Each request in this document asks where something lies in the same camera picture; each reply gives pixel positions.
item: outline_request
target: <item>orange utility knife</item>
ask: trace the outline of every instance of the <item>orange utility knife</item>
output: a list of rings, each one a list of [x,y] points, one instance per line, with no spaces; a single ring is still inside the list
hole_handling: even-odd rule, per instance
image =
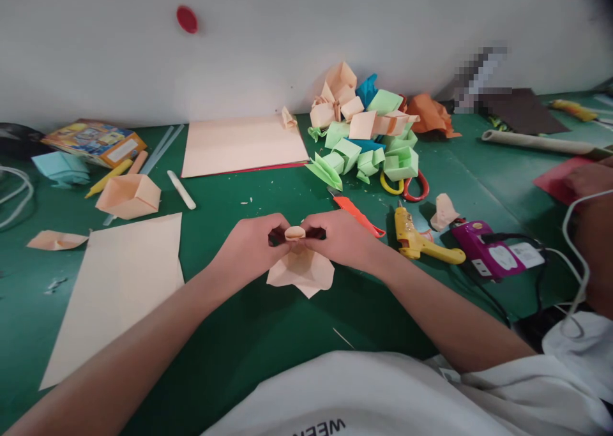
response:
[[[355,217],[355,219],[360,222],[371,234],[377,238],[383,238],[385,236],[385,230],[381,230],[380,228],[372,225],[368,218],[359,211],[351,200],[349,200],[347,197],[343,197],[340,190],[328,186],[328,191],[334,197],[334,201],[337,203],[337,205]]]

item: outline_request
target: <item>glue gun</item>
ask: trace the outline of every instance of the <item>glue gun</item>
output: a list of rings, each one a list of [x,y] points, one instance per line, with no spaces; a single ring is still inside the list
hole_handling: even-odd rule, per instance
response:
[[[407,259],[419,259],[421,253],[447,262],[448,264],[460,265],[466,260],[466,255],[461,249],[447,249],[425,239],[415,230],[411,214],[398,201],[398,207],[394,214],[396,223],[396,239],[402,245],[400,254]]]

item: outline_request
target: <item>toy box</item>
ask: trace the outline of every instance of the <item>toy box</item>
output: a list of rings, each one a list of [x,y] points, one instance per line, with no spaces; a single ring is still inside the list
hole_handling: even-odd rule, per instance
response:
[[[147,147],[131,130],[90,120],[77,120],[48,134],[42,142],[107,168],[114,168],[123,160],[134,158]]]

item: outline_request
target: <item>peach paper box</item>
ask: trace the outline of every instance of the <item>peach paper box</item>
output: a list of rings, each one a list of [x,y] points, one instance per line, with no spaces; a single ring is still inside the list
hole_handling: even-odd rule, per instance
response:
[[[125,174],[109,179],[96,207],[125,220],[157,213],[161,190],[144,174]]]

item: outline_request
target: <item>white chalk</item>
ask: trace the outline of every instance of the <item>white chalk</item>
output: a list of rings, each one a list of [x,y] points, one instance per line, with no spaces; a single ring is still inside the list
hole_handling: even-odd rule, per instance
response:
[[[181,181],[179,180],[177,175],[170,170],[168,170],[166,173],[168,173],[168,177],[172,181],[172,184],[174,185],[177,192],[179,192],[179,195],[181,196],[187,207],[189,209],[195,209],[196,203],[192,200],[190,194],[187,193],[187,190],[185,190],[185,187],[183,187],[183,184],[181,184]]]

